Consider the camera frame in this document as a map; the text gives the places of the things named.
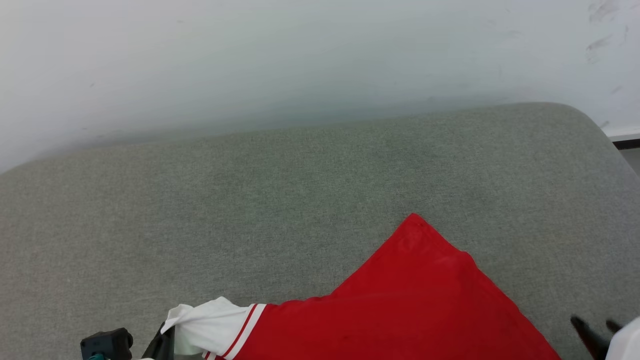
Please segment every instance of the wall stain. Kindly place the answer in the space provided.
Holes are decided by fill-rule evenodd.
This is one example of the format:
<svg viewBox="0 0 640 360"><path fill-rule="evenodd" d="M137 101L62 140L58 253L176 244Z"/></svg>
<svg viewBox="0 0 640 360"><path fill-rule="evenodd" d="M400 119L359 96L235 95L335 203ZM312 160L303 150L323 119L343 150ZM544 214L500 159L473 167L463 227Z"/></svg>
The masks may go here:
<svg viewBox="0 0 640 360"><path fill-rule="evenodd" d="M613 35L609 35L607 37L603 37L591 43L591 45L587 46L586 54L584 55L587 59L587 62L590 64L597 63L600 61L598 57L598 49L601 49L605 46L609 45L609 39L611 39Z"/></svg>
<svg viewBox="0 0 640 360"><path fill-rule="evenodd" d="M589 22L602 22L608 15L620 10L618 3L620 0L604 0L589 5Z"/></svg>

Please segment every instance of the black plastic part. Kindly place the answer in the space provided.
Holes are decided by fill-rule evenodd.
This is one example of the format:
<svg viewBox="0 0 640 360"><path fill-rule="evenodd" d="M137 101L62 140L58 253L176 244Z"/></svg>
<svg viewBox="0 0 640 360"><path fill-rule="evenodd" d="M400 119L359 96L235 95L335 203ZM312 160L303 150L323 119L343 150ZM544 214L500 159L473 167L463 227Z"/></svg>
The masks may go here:
<svg viewBox="0 0 640 360"><path fill-rule="evenodd" d="M584 320L578 316L571 317L571 324L578 332L584 346L589 350L594 360L605 360L609 350L609 340L605 340L595 333Z"/></svg>
<svg viewBox="0 0 640 360"><path fill-rule="evenodd" d="M611 319L607 320L606 324L607 324L607 329L613 332L614 334L620 331L620 329L622 329L622 325L618 324L617 322Z"/></svg>
<svg viewBox="0 0 640 360"><path fill-rule="evenodd" d="M82 359L88 360L91 356L102 354L110 360L131 360L133 336L127 329L121 327L113 331L96 332L80 341Z"/></svg>
<svg viewBox="0 0 640 360"><path fill-rule="evenodd" d="M155 360L173 360L173 334L175 329L170 327L164 334L160 334L160 329L156 336L149 343L142 358L150 357Z"/></svg>

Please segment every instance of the white wall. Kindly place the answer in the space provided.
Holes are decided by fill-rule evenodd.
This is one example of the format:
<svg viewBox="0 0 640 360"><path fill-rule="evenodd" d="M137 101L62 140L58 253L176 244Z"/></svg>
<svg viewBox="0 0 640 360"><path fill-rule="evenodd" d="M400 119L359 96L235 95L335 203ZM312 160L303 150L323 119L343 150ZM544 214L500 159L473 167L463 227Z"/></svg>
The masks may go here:
<svg viewBox="0 0 640 360"><path fill-rule="evenodd" d="M640 0L4 0L0 45L0 171L518 101L640 133Z"/></svg>

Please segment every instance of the couch cushion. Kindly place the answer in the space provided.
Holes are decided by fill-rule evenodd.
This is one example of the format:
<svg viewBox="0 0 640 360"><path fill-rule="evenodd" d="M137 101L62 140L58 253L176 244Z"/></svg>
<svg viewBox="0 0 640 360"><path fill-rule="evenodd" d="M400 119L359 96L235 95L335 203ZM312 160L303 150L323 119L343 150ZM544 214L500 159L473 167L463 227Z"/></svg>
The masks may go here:
<svg viewBox="0 0 640 360"><path fill-rule="evenodd" d="M78 152L0 176L0 357L140 356L179 304L323 295L411 212L469 252L563 359L572 313L640 315L640 181L558 104Z"/></svg>

